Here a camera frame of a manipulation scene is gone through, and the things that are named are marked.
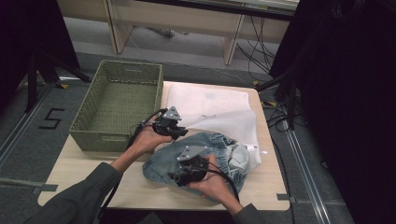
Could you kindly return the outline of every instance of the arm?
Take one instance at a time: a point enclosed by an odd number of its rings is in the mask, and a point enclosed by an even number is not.
[[[158,135],[151,127],[145,127],[111,164],[99,164],[85,180],[57,194],[25,223],[93,223],[106,195],[128,167],[144,153],[171,141],[170,136]]]
[[[218,170],[212,165],[216,165],[215,156],[210,155],[208,160],[210,162],[208,168]],[[190,182],[187,187],[201,191],[203,198],[207,196],[221,203],[233,216],[233,220],[236,223],[263,223],[261,214],[253,204],[249,204],[246,207],[242,206],[230,192],[225,180],[220,175],[207,172],[206,177],[202,181]]]

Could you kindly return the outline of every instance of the denim fabric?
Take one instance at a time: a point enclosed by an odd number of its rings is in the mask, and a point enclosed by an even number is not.
[[[178,187],[175,180],[168,174],[178,174],[179,164],[177,157],[186,149],[186,146],[207,147],[199,155],[205,157],[209,154],[214,154],[217,160],[218,167],[234,182],[238,192],[242,189],[247,173],[240,168],[230,169],[229,156],[231,148],[235,148],[237,144],[233,139],[221,133],[197,133],[190,137],[184,138],[166,147],[160,148],[143,164],[144,176],[154,182],[169,184]],[[196,193],[201,193],[197,190],[180,187],[184,190]]]

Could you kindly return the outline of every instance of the wooden table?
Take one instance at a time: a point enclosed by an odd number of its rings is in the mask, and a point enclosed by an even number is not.
[[[286,194],[285,185],[279,170],[271,136],[262,112],[258,93],[254,89],[211,86],[190,83],[163,83],[162,107],[166,106],[169,87],[172,84],[192,85],[233,91],[245,91],[249,96],[250,107],[256,113],[257,132],[262,151],[262,164],[247,175],[239,194],[241,204],[253,203],[259,210],[285,211],[289,201],[279,201],[277,194]],[[43,205],[55,194],[83,180],[100,162],[111,163],[120,153],[83,152],[69,135],[64,148],[56,161],[47,184],[58,185],[56,191],[41,192],[38,203]],[[169,187],[147,180],[142,173],[146,158],[136,161],[125,172],[117,193],[109,207],[130,209],[173,209],[173,210],[224,210],[218,203],[201,199],[198,195],[183,189]]]

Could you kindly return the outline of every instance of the gray sleeve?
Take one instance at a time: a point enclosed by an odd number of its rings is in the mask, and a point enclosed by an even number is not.
[[[25,223],[93,223],[100,206],[121,175],[102,162],[87,178],[50,199]]]
[[[244,207],[239,213],[233,216],[236,224],[262,224],[264,219],[262,214],[257,210],[253,204]]]

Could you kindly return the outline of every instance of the green woven basket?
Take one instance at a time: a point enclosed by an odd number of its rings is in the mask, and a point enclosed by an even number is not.
[[[102,61],[70,134],[83,151],[124,151],[135,125],[161,106],[163,68]]]

